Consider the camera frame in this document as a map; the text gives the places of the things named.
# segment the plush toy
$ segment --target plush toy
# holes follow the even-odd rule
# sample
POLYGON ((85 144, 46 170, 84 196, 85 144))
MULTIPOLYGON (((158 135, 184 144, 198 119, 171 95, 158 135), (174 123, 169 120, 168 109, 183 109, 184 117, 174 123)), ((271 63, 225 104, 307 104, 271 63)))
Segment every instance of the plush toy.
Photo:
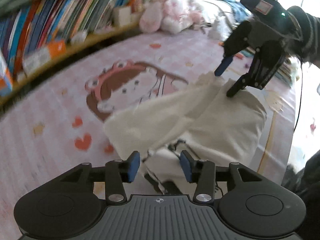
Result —
POLYGON ((186 0, 152 0, 140 19, 140 29, 145 33, 161 29, 173 34, 201 22, 201 11, 191 10, 186 0))

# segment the ribbed gray panel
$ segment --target ribbed gray panel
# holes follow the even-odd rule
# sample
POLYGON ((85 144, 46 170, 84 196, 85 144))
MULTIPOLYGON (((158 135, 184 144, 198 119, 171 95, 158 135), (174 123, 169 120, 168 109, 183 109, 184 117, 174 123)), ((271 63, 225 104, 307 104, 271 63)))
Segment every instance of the ribbed gray panel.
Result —
MULTIPOLYGON (((187 196, 133 196, 109 207, 90 230, 69 240, 249 240, 227 228, 213 209, 187 196)), ((296 235, 284 240, 299 240, 296 235)))

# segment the pink tablecloth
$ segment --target pink tablecloth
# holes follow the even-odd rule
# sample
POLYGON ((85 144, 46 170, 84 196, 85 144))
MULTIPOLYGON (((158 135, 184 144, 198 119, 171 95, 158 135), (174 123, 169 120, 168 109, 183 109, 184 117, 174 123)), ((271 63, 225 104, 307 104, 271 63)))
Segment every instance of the pink tablecloth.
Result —
MULTIPOLYGON (((107 91, 116 91, 110 112, 122 109, 174 92, 187 81, 195 81, 201 73, 213 71, 222 54, 223 48, 201 32, 187 30, 176 36, 143 34, 88 56, 30 93, 0 122, 0 239, 20 236, 13 208, 21 196, 79 163, 102 166, 117 158, 102 130, 101 119, 108 114, 101 114, 98 109, 99 100, 111 97, 107 91), (122 75, 119 83, 116 73, 127 64, 132 66, 131 72, 122 75), (151 78, 139 75, 141 68, 148 68, 151 78), (164 76, 166 81, 161 85, 164 76), (147 89, 152 85, 150 79, 156 82, 151 92, 147 89), (135 89, 137 81, 145 89, 143 86, 135 89), (127 86, 135 92, 117 100, 117 93, 119 97, 123 96, 127 86)), ((250 58, 235 58, 231 69, 245 73, 244 64, 250 61, 250 58)), ((266 147, 260 149, 262 158, 257 169, 279 183, 291 147, 295 92, 276 78, 266 89, 281 95, 283 106, 273 114, 266 147)), ((154 193, 141 177, 126 186, 126 190, 128 194, 154 193)))

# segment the crosshair logo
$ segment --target crosshair logo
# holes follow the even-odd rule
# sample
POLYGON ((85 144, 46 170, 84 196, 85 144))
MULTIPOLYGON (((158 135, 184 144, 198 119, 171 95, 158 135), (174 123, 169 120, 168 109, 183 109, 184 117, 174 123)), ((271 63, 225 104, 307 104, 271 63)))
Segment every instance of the crosshair logo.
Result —
POLYGON ((157 198, 156 201, 157 201, 158 203, 162 203, 162 202, 164 201, 164 199, 163 199, 163 198, 157 198))

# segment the wooden shelf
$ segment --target wooden shelf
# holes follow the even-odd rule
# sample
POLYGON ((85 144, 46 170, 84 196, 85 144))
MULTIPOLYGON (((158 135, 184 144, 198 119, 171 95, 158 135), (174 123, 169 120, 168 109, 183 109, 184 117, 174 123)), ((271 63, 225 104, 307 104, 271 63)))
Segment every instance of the wooden shelf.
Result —
POLYGON ((133 22, 130 23, 126 26, 119 27, 119 28, 114 28, 113 31, 109 33, 104 33, 104 34, 89 34, 85 41, 81 44, 76 44, 76 45, 67 45, 67 50, 64 54, 61 54, 51 61, 47 62, 46 64, 42 65, 39 67, 35 72, 33 72, 31 75, 27 76, 25 79, 21 80, 19 83, 14 82, 13 83, 13 89, 12 92, 7 95, 6 97, 0 97, 0 106, 5 104, 10 98, 12 98, 17 92, 21 90, 23 86, 26 84, 30 83, 33 81, 36 77, 40 76, 43 72, 46 70, 54 67, 57 63, 61 62, 62 60, 65 60, 66 58, 70 57, 71 55, 74 55, 78 53, 79 51, 88 48, 100 41, 106 40, 108 38, 120 35, 128 30, 134 29, 138 27, 139 22, 133 22))

